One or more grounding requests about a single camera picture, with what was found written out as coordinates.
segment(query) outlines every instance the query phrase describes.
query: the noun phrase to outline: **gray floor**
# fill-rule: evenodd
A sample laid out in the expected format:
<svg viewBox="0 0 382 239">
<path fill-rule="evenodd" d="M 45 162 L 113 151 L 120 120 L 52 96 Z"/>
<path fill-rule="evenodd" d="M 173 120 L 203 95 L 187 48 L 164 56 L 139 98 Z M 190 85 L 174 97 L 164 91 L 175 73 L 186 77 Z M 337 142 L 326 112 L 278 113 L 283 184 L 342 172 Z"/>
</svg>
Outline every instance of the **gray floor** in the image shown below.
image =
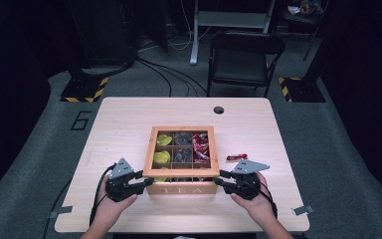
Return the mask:
<svg viewBox="0 0 382 239">
<path fill-rule="evenodd" d="M 309 214 L 308 238 L 382 238 L 382 187 L 369 173 L 349 140 L 339 115 L 321 79 L 318 85 L 324 104 L 287 103 L 279 77 L 303 77 L 315 54 L 302 61 L 307 41 L 301 36 L 283 36 L 286 52 L 279 61 L 269 93 L 285 142 L 296 182 Z M 143 59 L 181 71 L 206 88 L 207 40 L 200 48 L 199 63 L 189 65 L 191 47 L 159 48 L 139 52 Z M 108 69 L 94 69 L 104 72 Z M 60 73 L 49 79 L 52 94 L 48 105 L 11 168 L 0 182 L 0 238 L 40 238 L 54 200 L 73 176 L 101 102 L 61 103 L 60 94 L 70 76 Z M 172 97 L 197 97 L 184 82 L 170 78 Z M 195 84 L 198 97 L 204 93 Z M 135 63 L 110 77 L 102 97 L 167 97 L 167 83 L 145 66 Z M 213 97 L 259 97 L 251 88 L 214 86 Z M 79 112 L 88 118 L 85 130 L 70 130 Z M 79 238 L 59 234 L 51 220 L 47 238 Z"/>
</svg>

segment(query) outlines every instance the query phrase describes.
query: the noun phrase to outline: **yellow and black tape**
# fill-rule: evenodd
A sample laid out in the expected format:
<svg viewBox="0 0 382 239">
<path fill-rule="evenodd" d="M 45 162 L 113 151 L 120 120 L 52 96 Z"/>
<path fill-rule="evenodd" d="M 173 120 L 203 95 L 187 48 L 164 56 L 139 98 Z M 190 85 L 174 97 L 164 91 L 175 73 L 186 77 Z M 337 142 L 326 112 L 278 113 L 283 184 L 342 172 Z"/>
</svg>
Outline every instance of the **yellow and black tape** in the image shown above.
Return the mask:
<svg viewBox="0 0 382 239">
<path fill-rule="evenodd" d="M 282 93 L 284 93 L 285 100 L 287 102 L 292 102 L 292 98 L 290 97 L 289 89 L 287 88 L 286 80 L 300 81 L 301 78 L 279 78 L 279 84 L 281 84 Z"/>
<path fill-rule="evenodd" d="M 93 97 L 89 97 L 89 98 L 65 97 L 65 98 L 61 98 L 61 102 L 71 102 L 71 103 L 97 102 L 98 99 L 100 99 L 101 94 L 103 94 L 103 90 L 107 84 L 107 81 L 108 81 L 108 78 L 104 78 L 103 80 L 101 80 L 100 84 L 98 85 L 97 91 L 95 92 L 95 95 Z"/>
</svg>

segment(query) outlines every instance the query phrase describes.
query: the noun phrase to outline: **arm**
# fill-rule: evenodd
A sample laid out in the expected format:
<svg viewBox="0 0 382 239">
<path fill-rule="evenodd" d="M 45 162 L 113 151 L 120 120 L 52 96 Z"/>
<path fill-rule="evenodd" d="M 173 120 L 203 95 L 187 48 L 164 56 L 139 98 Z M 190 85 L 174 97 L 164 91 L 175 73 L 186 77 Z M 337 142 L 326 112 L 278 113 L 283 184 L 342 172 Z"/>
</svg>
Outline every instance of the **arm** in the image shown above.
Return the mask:
<svg viewBox="0 0 382 239">
<path fill-rule="evenodd" d="M 114 202 L 110 198 L 106 197 L 104 187 L 106 186 L 107 176 L 104 178 L 103 183 L 98 191 L 98 199 L 102 199 L 101 203 L 97 207 L 95 214 L 95 220 L 90 228 L 83 234 L 82 239 L 88 238 L 104 238 L 107 231 L 114 225 L 117 219 L 128 206 L 130 206 L 136 199 L 137 195 L 132 195 L 123 201 Z"/>
<path fill-rule="evenodd" d="M 257 173 L 260 182 L 267 185 L 266 179 L 261 173 Z M 268 191 L 261 186 L 262 192 L 269 195 Z M 252 200 L 246 200 L 239 195 L 232 193 L 231 198 L 244 209 L 247 210 L 250 217 L 266 232 L 270 239 L 292 239 L 293 237 L 281 225 L 273 213 L 272 206 L 268 200 L 261 194 Z"/>
</svg>

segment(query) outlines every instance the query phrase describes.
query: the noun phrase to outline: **table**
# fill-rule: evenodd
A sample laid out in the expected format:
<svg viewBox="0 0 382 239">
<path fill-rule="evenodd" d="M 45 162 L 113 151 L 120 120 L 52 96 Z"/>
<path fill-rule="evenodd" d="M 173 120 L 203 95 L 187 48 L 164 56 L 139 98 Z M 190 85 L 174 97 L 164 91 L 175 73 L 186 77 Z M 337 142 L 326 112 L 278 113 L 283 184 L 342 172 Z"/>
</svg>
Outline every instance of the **table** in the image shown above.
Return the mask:
<svg viewBox="0 0 382 239">
<path fill-rule="evenodd" d="M 215 107 L 224 112 L 216 114 Z M 154 125 L 212 125 L 219 166 L 232 170 L 229 154 L 247 153 L 250 160 L 271 166 L 264 170 L 278 206 L 279 221 L 288 231 L 306 231 L 306 215 L 291 209 L 302 206 L 287 152 L 269 100 L 255 98 L 105 98 L 80 158 L 60 214 L 58 232 L 84 232 L 101 174 L 124 157 L 141 170 Z M 120 216 L 111 232 L 208 233 L 260 232 L 247 212 L 222 187 L 207 195 L 139 195 Z"/>
<path fill-rule="evenodd" d="M 192 45 L 190 64 L 196 65 L 198 59 L 199 26 L 237 27 L 269 30 L 272 13 L 276 0 L 270 1 L 267 13 L 234 13 L 234 12 L 208 12 L 199 11 L 198 0 L 194 2 L 194 39 Z"/>
</svg>

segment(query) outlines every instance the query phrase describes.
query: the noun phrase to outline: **black chair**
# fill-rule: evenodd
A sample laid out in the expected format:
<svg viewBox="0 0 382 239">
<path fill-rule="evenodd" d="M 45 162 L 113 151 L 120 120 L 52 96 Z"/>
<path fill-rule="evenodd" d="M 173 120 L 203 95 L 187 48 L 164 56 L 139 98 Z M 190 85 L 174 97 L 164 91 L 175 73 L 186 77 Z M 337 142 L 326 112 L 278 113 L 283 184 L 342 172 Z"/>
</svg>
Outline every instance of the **black chair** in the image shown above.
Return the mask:
<svg viewBox="0 0 382 239">
<path fill-rule="evenodd" d="M 309 36 L 309 45 L 306 49 L 305 56 L 303 60 L 305 61 L 308 57 L 308 53 L 311 50 L 312 44 L 314 42 L 315 37 L 317 36 L 318 29 L 323 22 L 324 14 L 326 12 L 329 0 L 322 0 L 321 2 L 321 11 L 319 13 L 312 13 L 309 15 L 304 15 L 302 13 L 291 14 L 287 9 L 287 6 L 282 11 L 280 19 L 288 22 L 290 25 L 305 29 L 306 31 L 310 31 L 311 34 Z"/>
<path fill-rule="evenodd" d="M 266 98 L 276 63 L 285 49 L 278 37 L 254 32 L 221 32 L 210 46 L 207 97 L 213 83 L 264 87 Z"/>
</svg>

